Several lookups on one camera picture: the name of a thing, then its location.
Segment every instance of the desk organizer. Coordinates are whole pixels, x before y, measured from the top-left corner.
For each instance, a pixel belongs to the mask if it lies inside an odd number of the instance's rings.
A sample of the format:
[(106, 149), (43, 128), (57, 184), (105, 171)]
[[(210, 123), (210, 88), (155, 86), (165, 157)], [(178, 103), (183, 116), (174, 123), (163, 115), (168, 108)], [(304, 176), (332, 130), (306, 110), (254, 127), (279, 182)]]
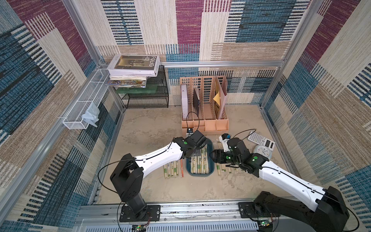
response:
[[(225, 76), (217, 76), (218, 80), (223, 83), (227, 82)], [(204, 134), (224, 134), (229, 130), (229, 119), (225, 110), (223, 110), (223, 118), (217, 119), (214, 100), (215, 97), (215, 79), (214, 76), (194, 76), (194, 77), (181, 77), (180, 85), (187, 85), (188, 96), (188, 112), (196, 112), (193, 107), (193, 88), (200, 89), (200, 126), (198, 130)], [(195, 131), (198, 127), (198, 118), (194, 113), (188, 115), (187, 120), (182, 118), (182, 135), (186, 136), (188, 128)]]

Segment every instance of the black cable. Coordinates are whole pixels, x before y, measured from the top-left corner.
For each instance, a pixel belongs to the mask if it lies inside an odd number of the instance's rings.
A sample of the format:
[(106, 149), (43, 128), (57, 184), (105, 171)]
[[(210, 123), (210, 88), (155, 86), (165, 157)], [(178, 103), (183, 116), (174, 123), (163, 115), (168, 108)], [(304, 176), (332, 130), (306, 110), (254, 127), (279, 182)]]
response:
[(231, 164), (226, 165), (226, 167), (231, 167), (231, 168), (234, 168), (234, 169), (238, 169), (238, 168), (240, 168), (239, 166), (232, 166)]
[(272, 232), (275, 232), (275, 230), (277, 229), (277, 227), (278, 227), (278, 223), (279, 223), (279, 217), (278, 217), (278, 220), (277, 220), (277, 225), (276, 225), (276, 228), (274, 228), (274, 230), (272, 230)]
[(257, 221), (259, 221), (259, 218), (256, 216), (256, 218), (257, 218), (257, 220), (254, 220), (254, 219), (252, 219), (249, 215), (247, 215), (249, 218), (250, 218), (250, 220), (251, 221), (253, 221), (253, 222), (257, 222)]
[(116, 219), (117, 219), (117, 225), (118, 225), (118, 227), (120, 228), (121, 232), (123, 232), (122, 229), (121, 229), (120, 224), (118, 223), (118, 209), (120, 208), (121, 203), (122, 203), (122, 201), (120, 202), (120, 204), (118, 204), (118, 207), (117, 207)]
[(185, 122), (187, 123), (187, 133), (188, 133), (188, 115), (190, 114), (190, 113), (194, 113), (196, 116), (197, 116), (197, 118), (198, 118), (198, 126), (197, 126), (197, 130), (198, 130), (198, 128), (200, 127), (200, 117), (197, 115), (197, 113), (195, 113), (195, 112), (193, 112), (193, 111), (191, 111), (191, 112), (188, 112), (188, 114), (187, 114), (187, 117), (185, 118), (186, 120), (185, 120)]
[(346, 205), (344, 205), (343, 203), (340, 203), (340, 202), (338, 202), (337, 200), (335, 200), (335, 199), (333, 199), (333, 198), (331, 198), (331, 197), (329, 197), (329, 196), (326, 196), (326, 195), (324, 195), (323, 193), (320, 193), (320, 192), (318, 192), (318, 191), (316, 191), (316, 190), (314, 190), (314, 189), (312, 189), (312, 188), (306, 186), (305, 184), (301, 183), (301, 182), (298, 181), (297, 179), (293, 178), (293, 177), (290, 176), (290, 175), (287, 175), (286, 173), (284, 173), (284, 172), (282, 172), (282, 171), (279, 171), (279, 170), (274, 169), (274, 168), (271, 168), (271, 167), (263, 167), (263, 168), (273, 169), (273, 170), (278, 171), (278, 172), (280, 172), (280, 173), (282, 173), (282, 174), (285, 174), (286, 176), (290, 177), (290, 178), (293, 179), (294, 181), (296, 181), (296, 182), (298, 182), (298, 183), (304, 185), (304, 186), (307, 187), (308, 189), (310, 189), (310, 190), (312, 190), (312, 191), (314, 191), (314, 192), (316, 192), (316, 193), (318, 193), (318, 194), (321, 194), (321, 195), (323, 195), (324, 197), (327, 197), (327, 198), (329, 198), (329, 199), (331, 199), (331, 200), (333, 200), (333, 201), (335, 201), (335, 202), (337, 202), (337, 203), (343, 205), (344, 207), (346, 207), (346, 208), (347, 208), (347, 209), (348, 209), (348, 210), (349, 210), (349, 211), (354, 215), (354, 217), (356, 218), (356, 220), (357, 220), (357, 227), (356, 227), (355, 229), (353, 229), (353, 230), (343, 231), (343, 232), (352, 232), (352, 231), (356, 231), (356, 230), (359, 228), (359, 220), (358, 220), (357, 216), (355, 215), (355, 213), (354, 213), (350, 208), (348, 208), (348, 207), (347, 207)]
[(253, 131), (252, 133), (250, 133), (248, 136), (246, 136), (246, 137), (244, 137), (243, 139), (241, 139), (241, 141), (239, 141), (237, 144), (239, 144), (240, 142), (242, 142), (242, 140), (248, 138), (250, 135), (252, 135), (252, 134), (256, 131), (256, 129), (250, 129), (250, 130), (254, 130), (254, 131)]
[[(248, 129), (248, 130), (245, 130), (245, 131), (251, 131), (251, 130), (255, 130), (255, 131), (256, 131), (256, 129)], [(241, 134), (242, 132), (245, 132), (245, 131), (241, 131), (240, 133), (237, 133), (236, 135)], [(254, 131), (254, 132), (255, 132), (255, 131)], [(236, 135), (233, 136), (233, 138), (236, 137)]]
[[(173, 143), (173, 140), (174, 140), (174, 137), (173, 137), (173, 139), (171, 140), (170, 145), (166, 148), (165, 151), (163, 151), (163, 152), (161, 152), (161, 153), (158, 153), (157, 155), (152, 156), (152, 157), (150, 157), (150, 158), (148, 158), (148, 159), (146, 159), (146, 160), (149, 160), (149, 159), (151, 159), (151, 158), (153, 158), (153, 157), (156, 157), (156, 156), (161, 155), (162, 153), (166, 152), (166, 151), (170, 148), (171, 144)], [(106, 187), (106, 186), (101, 182), (101, 179), (99, 178), (99, 174), (101, 173), (101, 171), (102, 171), (105, 167), (107, 167), (107, 166), (109, 166), (109, 165), (111, 165), (111, 164), (114, 164), (114, 163), (122, 162), (122, 161), (143, 161), (143, 160), (119, 160), (119, 161), (115, 161), (115, 162), (109, 163), (109, 164), (103, 166), (103, 167), (99, 170), (99, 172), (98, 172), (98, 181), (99, 181), (99, 183), (100, 183), (103, 187), (105, 187), (106, 189), (108, 189), (108, 190), (110, 190), (110, 191), (112, 191), (112, 192), (114, 192), (114, 193), (117, 193), (117, 192), (114, 191), (114, 190), (112, 190), (112, 189), (110, 189), (110, 188), (108, 188), (108, 187)]]

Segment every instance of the stack of books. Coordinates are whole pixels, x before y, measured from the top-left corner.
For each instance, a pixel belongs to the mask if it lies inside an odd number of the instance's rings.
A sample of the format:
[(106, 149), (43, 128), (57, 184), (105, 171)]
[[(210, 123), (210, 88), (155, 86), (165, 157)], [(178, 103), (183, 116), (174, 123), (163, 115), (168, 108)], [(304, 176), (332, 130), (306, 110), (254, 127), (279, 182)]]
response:
[(117, 54), (108, 65), (110, 75), (105, 85), (145, 88), (148, 77), (157, 76), (159, 66), (159, 56)]

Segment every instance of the white wire basket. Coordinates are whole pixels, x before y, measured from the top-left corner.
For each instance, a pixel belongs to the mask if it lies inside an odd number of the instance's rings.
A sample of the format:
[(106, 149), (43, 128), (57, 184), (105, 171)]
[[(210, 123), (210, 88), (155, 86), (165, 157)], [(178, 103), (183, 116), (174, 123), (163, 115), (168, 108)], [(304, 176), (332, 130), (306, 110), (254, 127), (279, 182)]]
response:
[(89, 124), (82, 120), (83, 115), (92, 102), (98, 107), (108, 86), (104, 84), (109, 77), (107, 69), (99, 69), (85, 87), (79, 99), (75, 102), (67, 116), (63, 120), (63, 124), (70, 130), (86, 129)]

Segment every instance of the white clock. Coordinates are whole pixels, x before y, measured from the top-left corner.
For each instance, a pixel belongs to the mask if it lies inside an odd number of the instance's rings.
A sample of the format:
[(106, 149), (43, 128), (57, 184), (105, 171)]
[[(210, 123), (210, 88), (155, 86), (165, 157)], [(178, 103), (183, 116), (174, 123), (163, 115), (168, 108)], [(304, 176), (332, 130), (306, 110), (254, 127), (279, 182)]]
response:
[(268, 159), (272, 158), (272, 151), (269, 148), (267, 148), (266, 146), (263, 146), (263, 145), (256, 145), (256, 147), (254, 147), (253, 152), (254, 153), (259, 153), (259, 154), (267, 157)]

